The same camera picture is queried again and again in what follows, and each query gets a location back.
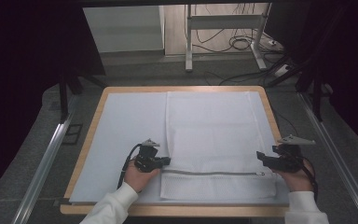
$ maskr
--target white sleeve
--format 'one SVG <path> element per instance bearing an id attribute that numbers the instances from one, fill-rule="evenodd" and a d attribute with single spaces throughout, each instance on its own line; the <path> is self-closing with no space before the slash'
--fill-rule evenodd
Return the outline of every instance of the white sleeve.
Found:
<path id="1" fill-rule="evenodd" d="M 80 224 L 121 224 L 128 216 L 128 209 L 138 199 L 138 194 L 130 185 L 123 182 L 114 193 L 107 193 Z"/>
<path id="2" fill-rule="evenodd" d="M 328 224 L 327 214 L 319 210 L 311 191 L 289 193 L 289 211 L 285 224 Z"/>

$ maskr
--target table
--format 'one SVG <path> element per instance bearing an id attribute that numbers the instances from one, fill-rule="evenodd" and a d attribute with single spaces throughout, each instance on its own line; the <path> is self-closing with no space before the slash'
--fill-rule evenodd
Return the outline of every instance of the table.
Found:
<path id="1" fill-rule="evenodd" d="M 269 100 L 262 87 L 259 86 L 242 86 L 242 87 L 207 87 L 207 86 L 187 86 L 187 87 L 108 87 L 104 89 L 101 100 L 98 104 L 94 117 L 92 119 L 86 140 L 80 152 L 76 163 L 75 170 L 72 174 L 71 180 L 68 184 L 64 195 L 67 201 L 73 192 L 76 181 L 78 180 L 82 171 L 83 165 L 90 150 L 91 142 L 98 126 L 99 119 L 103 113 L 103 108 L 109 93 L 118 92 L 165 92 L 165 91 L 258 91 L 266 110 L 268 122 L 272 130 L 274 139 L 277 141 L 281 139 L 277 123 L 273 117 L 272 110 L 269 106 Z M 87 214 L 93 204 L 69 204 L 63 203 L 61 205 L 61 212 L 64 214 Z M 213 204 L 213 205 L 194 205 L 194 204 L 180 204 L 180 205 L 132 205 L 129 214 L 135 217 L 283 217 L 287 211 L 287 204 L 273 204 L 273 205 L 231 205 L 231 204 Z"/>

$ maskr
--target hand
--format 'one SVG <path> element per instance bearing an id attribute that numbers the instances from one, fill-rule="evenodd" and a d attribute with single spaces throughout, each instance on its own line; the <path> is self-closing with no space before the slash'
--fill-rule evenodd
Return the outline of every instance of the hand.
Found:
<path id="1" fill-rule="evenodd" d="M 138 170 L 134 164 L 134 160 L 130 161 L 126 174 L 124 175 L 124 182 L 130 185 L 136 192 L 141 192 L 147 183 L 156 175 L 159 174 L 159 169 L 155 169 L 150 173 L 143 173 Z"/>
<path id="2" fill-rule="evenodd" d="M 304 166 L 314 175 L 310 163 L 307 160 L 303 160 L 303 162 Z M 278 170 L 272 170 L 272 172 L 280 175 L 284 179 L 290 191 L 313 191 L 313 186 L 303 170 L 299 170 L 294 174 Z"/>

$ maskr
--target white wall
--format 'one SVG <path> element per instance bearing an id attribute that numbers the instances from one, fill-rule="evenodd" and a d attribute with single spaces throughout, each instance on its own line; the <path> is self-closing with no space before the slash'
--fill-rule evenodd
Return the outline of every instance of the white wall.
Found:
<path id="1" fill-rule="evenodd" d="M 163 8 L 83 8 L 99 52 L 164 49 Z"/>

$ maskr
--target sleeve cuff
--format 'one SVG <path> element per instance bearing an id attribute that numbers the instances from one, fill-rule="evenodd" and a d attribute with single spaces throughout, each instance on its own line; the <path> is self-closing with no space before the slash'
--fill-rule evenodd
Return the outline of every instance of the sleeve cuff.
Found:
<path id="1" fill-rule="evenodd" d="M 126 182 L 123 182 L 121 187 L 113 194 L 115 199 L 123 206 L 126 211 L 130 208 L 131 204 L 138 199 L 138 194 Z"/>
<path id="2" fill-rule="evenodd" d="M 290 211 L 320 212 L 311 191 L 294 191 L 289 193 Z"/>

